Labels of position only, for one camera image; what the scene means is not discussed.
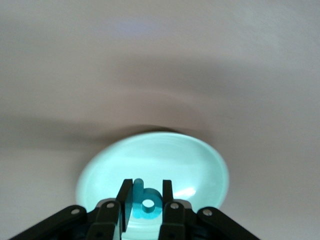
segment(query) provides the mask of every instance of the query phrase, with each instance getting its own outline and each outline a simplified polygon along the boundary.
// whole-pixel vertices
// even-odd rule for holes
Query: screw
[[[202,211],[202,213],[203,213],[204,215],[206,215],[206,216],[211,216],[211,215],[212,215],[212,211],[209,210],[209,209],[204,209],[204,210]]]
[[[76,214],[78,214],[78,213],[80,213],[80,209],[79,209],[79,208],[75,208],[75,209],[73,209],[73,210],[71,211],[71,214],[72,214],[72,215],[76,215]]]
[[[108,209],[111,209],[111,208],[113,208],[115,206],[115,204],[113,203],[113,202],[109,202],[107,205],[106,205],[106,207],[108,208]]]
[[[170,204],[170,207],[171,207],[172,209],[178,209],[178,208],[179,208],[179,205],[178,205],[178,203],[173,202],[173,203]]]

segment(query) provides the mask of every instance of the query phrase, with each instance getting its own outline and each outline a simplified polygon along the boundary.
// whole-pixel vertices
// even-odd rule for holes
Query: blue object
[[[143,204],[145,200],[153,202],[152,206]],[[136,179],[133,183],[132,214],[136,219],[155,219],[162,212],[162,196],[153,188],[144,188],[144,181]]]

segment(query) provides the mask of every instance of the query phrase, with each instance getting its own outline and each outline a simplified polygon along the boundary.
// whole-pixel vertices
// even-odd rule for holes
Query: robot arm
[[[120,240],[133,208],[133,180],[125,179],[116,198],[98,203],[88,212],[68,206],[10,240]],[[170,180],[162,182],[162,224],[159,240],[259,240],[214,207],[197,213],[173,198]]]

